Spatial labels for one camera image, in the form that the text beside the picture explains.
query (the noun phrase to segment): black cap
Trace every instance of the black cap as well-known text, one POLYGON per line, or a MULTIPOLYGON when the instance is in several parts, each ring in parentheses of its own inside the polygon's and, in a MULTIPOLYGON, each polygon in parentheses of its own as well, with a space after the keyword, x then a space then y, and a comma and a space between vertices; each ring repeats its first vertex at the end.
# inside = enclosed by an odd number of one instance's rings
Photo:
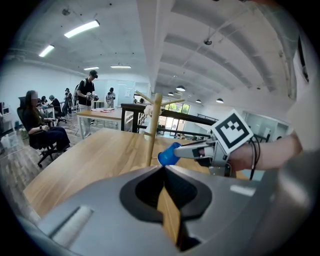
POLYGON ((98 73, 95 70, 91 70, 89 75, 93 76, 94 78, 98 78, 98 73))

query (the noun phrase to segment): black wire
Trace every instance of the black wire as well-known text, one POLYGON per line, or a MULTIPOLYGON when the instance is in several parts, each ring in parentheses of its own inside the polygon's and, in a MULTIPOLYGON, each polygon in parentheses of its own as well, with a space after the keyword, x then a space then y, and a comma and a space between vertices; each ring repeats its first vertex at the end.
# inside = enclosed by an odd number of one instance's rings
POLYGON ((255 145, 254 141, 252 140, 252 138, 250 138, 250 142, 251 142, 252 145, 253 145, 254 158, 255 158, 255 159, 254 159, 254 165, 253 165, 253 168, 251 169, 251 173, 250 173, 250 180, 252 180, 253 177, 254 177, 255 170, 256 170, 256 167, 257 167, 257 163, 258 163, 258 161, 259 161, 259 159, 260 159, 260 153, 261 153, 259 140, 258 140, 258 138, 257 138, 255 135, 253 135, 253 136, 254 136, 257 144, 258 144, 258 150, 259 150, 259 152, 258 152, 258 154, 257 154, 256 145, 255 145))
POLYGON ((253 150, 254 150, 254 163, 253 163, 253 167, 251 168, 251 173, 250 173, 250 180, 252 180, 252 178, 254 177, 254 174, 255 174, 255 169, 256 169, 257 149, 256 149, 256 146, 255 146, 254 141, 252 140, 252 138, 250 138, 250 142, 252 143, 253 150))

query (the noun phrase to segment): human hand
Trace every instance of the human hand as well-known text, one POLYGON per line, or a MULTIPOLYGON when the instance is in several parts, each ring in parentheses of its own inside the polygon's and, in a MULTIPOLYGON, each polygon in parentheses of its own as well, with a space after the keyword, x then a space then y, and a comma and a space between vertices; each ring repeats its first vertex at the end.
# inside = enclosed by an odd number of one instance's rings
POLYGON ((231 152, 228 163, 233 171, 251 169, 252 157, 252 147, 249 144, 244 144, 231 152))
POLYGON ((49 126, 48 125, 43 125, 42 126, 42 130, 45 131, 45 132, 49 131, 49 126))

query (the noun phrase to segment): fluorescent light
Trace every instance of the fluorescent light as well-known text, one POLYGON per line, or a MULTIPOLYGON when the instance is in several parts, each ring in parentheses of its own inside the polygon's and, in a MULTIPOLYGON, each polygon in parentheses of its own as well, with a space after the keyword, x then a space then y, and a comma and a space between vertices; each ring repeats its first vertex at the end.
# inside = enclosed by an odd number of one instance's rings
POLYGON ((91 22, 84 24, 82 26, 78 26, 77 28, 69 31, 68 33, 65 33, 64 35, 67 38, 71 38, 71 37, 75 36, 76 34, 79 34, 83 31, 90 30, 90 29, 93 29, 93 28, 96 28, 99 26, 100 26, 100 23, 97 20, 94 20, 94 21, 91 21, 91 22))
POLYGON ((218 98, 218 99, 216 100, 216 102, 218 102, 218 103, 224 103, 224 100, 223 100, 222 98, 218 98))
POLYGON ((185 87, 183 87, 182 85, 179 85, 177 88, 176 88, 177 91, 180 91, 180 92, 184 92, 186 90, 185 87))
POLYGON ((99 69, 98 66, 84 68, 84 70, 98 70, 98 69, 99 69))
POLYGON ((110 66, 112 69, 131 69, 131 66, 120 66, 120 65, 117 65, 117 66, 110 66))
POLYGON ((40 54, 40 57, 46 56, 48 53, 50 53, 55 47, 53 45, 49 45, 47 48, 45 48, 40 54))

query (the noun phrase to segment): black and white fiducial marker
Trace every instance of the black and white fiducial marker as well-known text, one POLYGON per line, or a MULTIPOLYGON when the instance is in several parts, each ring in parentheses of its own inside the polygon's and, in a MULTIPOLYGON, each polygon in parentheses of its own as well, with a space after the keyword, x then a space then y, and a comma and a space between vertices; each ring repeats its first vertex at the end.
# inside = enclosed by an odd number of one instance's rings
POLYGON ((239 148, 254 135, 245 120, 235 109, 230 111, 225 119, 213 124, 211 130, 221 143, 226 154, 230 154, 239 148))

